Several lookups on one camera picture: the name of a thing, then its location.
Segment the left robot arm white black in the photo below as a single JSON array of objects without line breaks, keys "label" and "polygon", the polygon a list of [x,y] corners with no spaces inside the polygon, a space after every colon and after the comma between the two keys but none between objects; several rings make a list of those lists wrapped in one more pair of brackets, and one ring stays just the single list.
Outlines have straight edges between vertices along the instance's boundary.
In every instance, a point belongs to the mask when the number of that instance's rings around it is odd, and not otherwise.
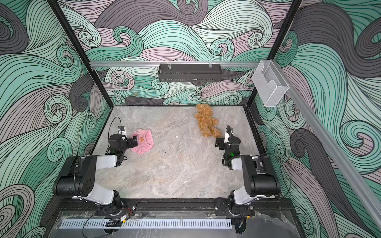
[{"label": "left robot arm white black", "polygon": [[53,193],[62,198],[79,198],[100,205],[123,208],[120,195],[97,184],[96,171],[118,167],[125,160],[125,152],[138,146],[138,137],[114,134],[109,137],[109,153],[105,155],[68,157],[53,185]]}]

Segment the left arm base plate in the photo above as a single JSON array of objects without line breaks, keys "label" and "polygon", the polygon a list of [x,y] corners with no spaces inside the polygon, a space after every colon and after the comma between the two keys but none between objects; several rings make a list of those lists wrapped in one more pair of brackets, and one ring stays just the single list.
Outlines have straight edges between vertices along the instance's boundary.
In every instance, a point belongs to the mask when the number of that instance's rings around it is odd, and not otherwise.
[{"label": "left arm base plate", "polygon": [[122,206],[117,207],[115,203],[110,205],[100,205],[97,207],[96,216],[122,217],[123,215],[134,216],[137,208],[137,199],[121,199]]}]

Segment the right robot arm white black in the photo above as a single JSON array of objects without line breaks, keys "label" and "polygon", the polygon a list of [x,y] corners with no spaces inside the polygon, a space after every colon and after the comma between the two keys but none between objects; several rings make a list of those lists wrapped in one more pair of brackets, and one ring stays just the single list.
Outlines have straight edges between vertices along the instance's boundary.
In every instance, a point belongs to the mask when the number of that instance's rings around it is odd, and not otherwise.
[{"label": "right robot arm white black", "polygon": [[264,156],[243,155],[239,151],[241,140],[235,136],[217,138],[215,146],[223,150],[222,165],[243,174],[243,185],[228,197],[229,206],[248,205],[259,199],[274,199],[281,185]]}]

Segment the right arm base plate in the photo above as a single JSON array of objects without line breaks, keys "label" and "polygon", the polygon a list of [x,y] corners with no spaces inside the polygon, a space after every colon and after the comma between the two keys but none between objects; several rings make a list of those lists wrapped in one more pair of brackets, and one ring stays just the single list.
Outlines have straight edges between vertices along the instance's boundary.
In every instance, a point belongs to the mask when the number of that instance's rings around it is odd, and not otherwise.
[{"label": "right arm base plate", "polygon": [[254,210],[250,205],[237,205],[232,196],[227,198],[219,197],[214,201],[215,214],[226,217],[247,217],[254,216]]}]

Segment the pink teddy hoodie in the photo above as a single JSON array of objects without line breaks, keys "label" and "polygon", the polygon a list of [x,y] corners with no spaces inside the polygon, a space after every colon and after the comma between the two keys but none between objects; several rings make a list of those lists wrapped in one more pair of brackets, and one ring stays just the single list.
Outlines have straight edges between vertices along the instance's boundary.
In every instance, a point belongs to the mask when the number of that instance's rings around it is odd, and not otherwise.
[{"label": "pink teddy hoodie", "polygon": [[151,130],[137,129],[132,133],[131,137],[137,137],[138,145],[132,148],[132,152],[137,154],[144,154],[154,147],[154,140]]}]

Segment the brown teddy bear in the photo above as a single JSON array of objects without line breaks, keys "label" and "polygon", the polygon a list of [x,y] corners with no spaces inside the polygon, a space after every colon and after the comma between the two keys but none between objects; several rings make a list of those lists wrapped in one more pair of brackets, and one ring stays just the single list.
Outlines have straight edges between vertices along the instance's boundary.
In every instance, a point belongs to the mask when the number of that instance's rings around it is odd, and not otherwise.
[{"label": "brown teddy bear", "polygon": [[213,117],[212,107],[208,104],[197,104],[195,118],[198,121],[198,128],[204,137],[218,138],[222,132],[216,128],[218,120]]}]

